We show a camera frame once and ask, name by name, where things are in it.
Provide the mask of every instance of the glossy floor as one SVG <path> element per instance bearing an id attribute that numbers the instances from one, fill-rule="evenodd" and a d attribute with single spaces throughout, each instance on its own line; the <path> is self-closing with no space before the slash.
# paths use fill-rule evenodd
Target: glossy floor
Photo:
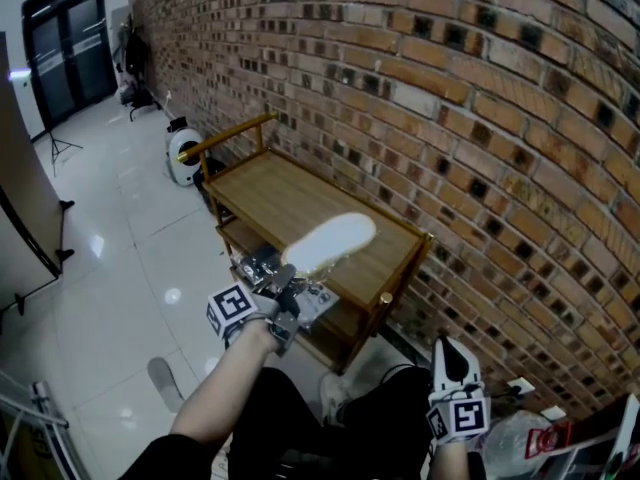
<path id="1" fill-rule="evenodd" d="M 206 296 L 231 282 L 215 223 L 195 188 L 164 166 L 163 113 L 133 123 L 112 99 L 54 130 L 83 149 L 64 151 L 53 177 L 48 138 L 36 151 L 67 213 L 64 246 L 75 249 L 55 285 L 3 321 L 0 368 L 16 380 L 49 382 L 94 480 L 117 478 L 173 419 L 146 371 L 165 357 L 188 396 L 217 364 L 222 344 L 205 317 Z M 370 340 L 345 378 L 355 394 L 406 362 Z M 326 369 L 294 346 L 270 364 L 289 374 L 317 411 Z"/>

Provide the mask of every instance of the doorway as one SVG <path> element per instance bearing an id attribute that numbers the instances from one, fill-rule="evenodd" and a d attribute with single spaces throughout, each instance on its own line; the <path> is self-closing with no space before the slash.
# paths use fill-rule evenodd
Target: doorway
<path id="1" fill-rule="evenodd" d="M 27 0 L 22 15 L 33 91 L 46 129 L 115 92 L 104 0 Z"/>

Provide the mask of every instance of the wall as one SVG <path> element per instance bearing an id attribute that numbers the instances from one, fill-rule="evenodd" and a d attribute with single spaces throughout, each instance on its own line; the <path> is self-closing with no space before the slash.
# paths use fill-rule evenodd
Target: wall
<path id="1" fill-rule="evenodd" d="M 11 69 L 24 68 L 27 65 L 22 35 L 22 4 L 25 0 L 0 0 L 0 30 L 7 34 L 7 49 Z M 107 25 L 110 26 L 111 11 L 127 5 L 128 0 L 105 0 Z M 22 118 L 31 137 L 44 131 L 40 111 L 36 104 L 31 83 L 24 80 L 14 82 L 16 98 L 20 105 Z"/>
<path id="2" fill-rule="evenodd" d="M 393 319 L 580 417 L 640 394 L 635 0 L 135 0 L 157 94 L 438 241 Z M 251 150 L 253 139 L 233 145 Z"/>

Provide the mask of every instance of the white sneaker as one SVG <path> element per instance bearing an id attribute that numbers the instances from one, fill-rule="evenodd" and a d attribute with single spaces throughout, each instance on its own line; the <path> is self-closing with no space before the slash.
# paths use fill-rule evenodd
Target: white sneaker
<path id="1" fill-rule="evenodd" d="M 344 427 L 342 409 L 351 401 L 344 382 L 335 373 L 327 373 L 320 381 L 322 421 L 325 425 Z"/>

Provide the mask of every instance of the brass handle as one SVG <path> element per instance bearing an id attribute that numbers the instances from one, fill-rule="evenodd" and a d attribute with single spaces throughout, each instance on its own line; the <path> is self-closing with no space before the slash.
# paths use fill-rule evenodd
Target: brass handle
<path id="1" fill-rule="evenodd" d="M 393 302 L 393 295 L 391 293 L 383 292 L 380 295 L 380 304 L 384 304 L 385 306 L 388 306 L 392 302 Z"/>

